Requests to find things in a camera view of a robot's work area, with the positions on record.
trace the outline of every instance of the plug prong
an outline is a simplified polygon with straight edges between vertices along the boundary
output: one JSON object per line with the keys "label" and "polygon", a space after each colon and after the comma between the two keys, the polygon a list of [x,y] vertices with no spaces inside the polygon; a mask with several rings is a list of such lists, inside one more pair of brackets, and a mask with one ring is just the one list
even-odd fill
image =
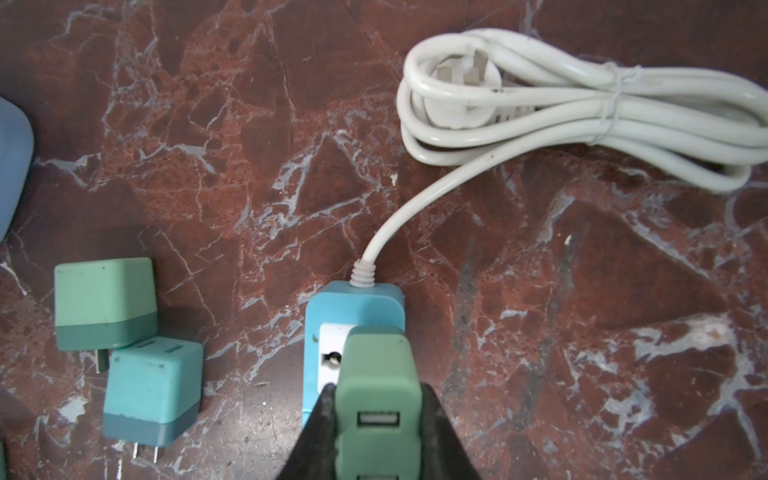
{"label": "plug prong", "polygon": [[453,82],[453,72],[448,65],[437,67],[437,79],[446,83]]}
{"label": "plug prong", "polygon": [[161,447],[155,447],[154,454],[152,455],[152,463],[157,463],[157,460],[159,458],[162,458],[164,453],[165,453],[165,449]]}
{"label": "plug prong", "polygon": [[107,350],[95,350],[94,355],[96,355],[96,373],[109,370],[109,352]]}
{"label": "plug prong", "polygon": [[475,57],[472,59],[472,68],[477,68],[478,70],[478,79],[480,80],[480,83],[485,81],[485,69],[488,67],[488,54],[480,50],[479,48],[475,49]]}

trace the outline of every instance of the metal prong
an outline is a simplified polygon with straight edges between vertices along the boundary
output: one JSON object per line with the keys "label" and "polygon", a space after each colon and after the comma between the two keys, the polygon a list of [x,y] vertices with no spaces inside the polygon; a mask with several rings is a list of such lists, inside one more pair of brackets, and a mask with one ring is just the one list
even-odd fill
{"label": "metal prong", "polygon": [[473,87],[480,85],[480,73],[477,68],[472,67],[464,72],[464,85],[471,85]]}
{"label": "metal prong", "polygon": [[164,453],[165,453],[165,449],[161,447],[155,447],[154,455],[152,455],[152,463],[157,463],[157,460],[159,458],[162,458]]}
{"label": "metal prong", "polygon": [[448,65],[441,65],[437,67],[437,79],[451,83],[453,81],[453,71]]}
{"label": "metal prong", "polygon": [[480,83],[485,81],[485,68],[488,66],[488,54],[479,48],[475,49],[475,57],[472,59],[472,68],[478,69]]}
{"label": "metal prong", "polygon": [[96,373],[103,373],[109,370],[109,352],[107,350],[95,350],[96,355]]}

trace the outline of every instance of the white power cord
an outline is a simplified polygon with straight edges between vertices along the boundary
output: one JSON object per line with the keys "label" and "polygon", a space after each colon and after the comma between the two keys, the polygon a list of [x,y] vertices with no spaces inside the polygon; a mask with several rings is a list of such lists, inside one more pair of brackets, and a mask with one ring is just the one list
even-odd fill
{"label": "white power cord", "polygon": [[[500,84],[499,68],[529,86]],[[361,288],[373,286],[379,252],[406,221],[470,178],[536,148],[603,145],[719,192],[743,186],[750,166],[768,160],[768,91],[757,84],[702,68],[596,64],[495,28],[416,45],[406,56],[397,113],[416,160],[458,168],[376,232],[350,280]]]}

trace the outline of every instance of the power plug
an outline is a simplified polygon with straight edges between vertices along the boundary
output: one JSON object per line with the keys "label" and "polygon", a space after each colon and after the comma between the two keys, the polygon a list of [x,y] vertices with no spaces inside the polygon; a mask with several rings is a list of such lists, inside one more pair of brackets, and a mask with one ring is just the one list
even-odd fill
{"label": "power plug", "polygon": [[60,350],[95,350],[97,371],[107,349],[157,334],[152,260],[121,258],[63,263],[54,269],[54,323]]}
{"label": "power plug", "polygon": [[112,353],[103,433],[160,449],[197,420],[203,389],[203,346],[156,336]]}
{"label": "power plug", "polygon": [[302,425],[319,393],[336,383],[349,331],[355,326],[394,326],[405,331],[405,297],[391,283],[355,288],[349,282],[329,283],[306,306]]}
{"label": "power plug", "polygon": [[[475,51],[474,57],[463,55],[445,59],[437,66],[432,77],[452,84],[492,88],[502,86],[501,72],[488,60],[488,55],[480,50]],[[482,127],[493,123],[497,114],[496,107],[476,107],[434,98],[425,98],[424,108],[430,123],[452,130]]]}

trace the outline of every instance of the marble surface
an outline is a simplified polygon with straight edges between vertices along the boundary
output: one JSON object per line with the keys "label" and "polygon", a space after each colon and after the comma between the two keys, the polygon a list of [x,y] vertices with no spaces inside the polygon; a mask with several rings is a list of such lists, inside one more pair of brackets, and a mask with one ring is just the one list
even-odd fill
{"label": "marble surface", "polygon": [[[299,432],[303,311],[445,174],[394,107],[418,40],[513,28],[585,58],[768,84],[768,3],[4,0],[0,94],[37,150],[0,244],[12,477],[257,478]],[[384,249],[407,334],[488,480],[765,478],[768,170],[717,196],[612,151],[526,154]],[[197,424],[152,465],[101,437],[52,272],[149,256],[161,333],[205,344]]]}

